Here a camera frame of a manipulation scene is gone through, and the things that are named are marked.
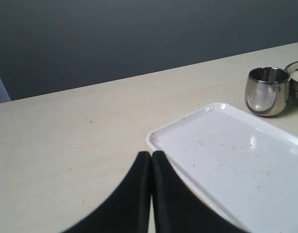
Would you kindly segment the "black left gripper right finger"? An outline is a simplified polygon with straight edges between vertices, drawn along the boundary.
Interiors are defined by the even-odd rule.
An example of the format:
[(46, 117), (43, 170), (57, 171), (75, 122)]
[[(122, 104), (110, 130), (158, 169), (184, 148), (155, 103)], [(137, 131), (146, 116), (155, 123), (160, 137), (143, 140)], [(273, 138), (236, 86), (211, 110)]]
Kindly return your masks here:
[(243, 233), (204, 204), (184, 184), (163, 151), (152, 154), (152, 190), (157, 233)]

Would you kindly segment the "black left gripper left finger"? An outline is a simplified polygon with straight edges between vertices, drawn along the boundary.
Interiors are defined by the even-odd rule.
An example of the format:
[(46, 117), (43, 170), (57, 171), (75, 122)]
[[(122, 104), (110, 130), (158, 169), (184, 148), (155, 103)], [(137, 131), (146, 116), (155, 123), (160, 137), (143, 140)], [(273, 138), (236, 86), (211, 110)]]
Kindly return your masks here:
[(151, 155), (137, 154), (113, 193), (66, 233), (146, 233), (151, 201)]

